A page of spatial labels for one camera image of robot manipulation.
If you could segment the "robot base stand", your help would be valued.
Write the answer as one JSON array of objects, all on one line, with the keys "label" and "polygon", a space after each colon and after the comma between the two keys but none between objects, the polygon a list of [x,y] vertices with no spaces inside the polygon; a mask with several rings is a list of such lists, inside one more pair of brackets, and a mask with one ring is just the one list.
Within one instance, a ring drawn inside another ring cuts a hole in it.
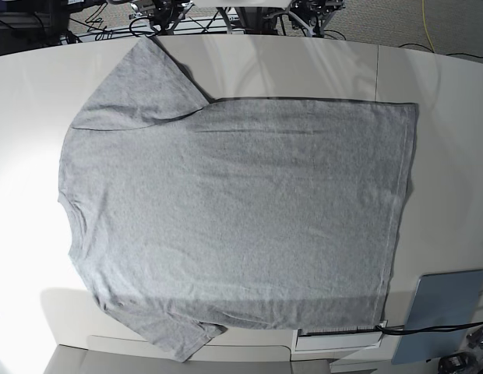
[{"label": "robot base stand", "polygon": [[285,1],[285,7],[234,7],[233,19],[228,15],[230,7],[216,7],[216,11],[227,34],[287,36],[283,17],[289,16],[292,3]]}]

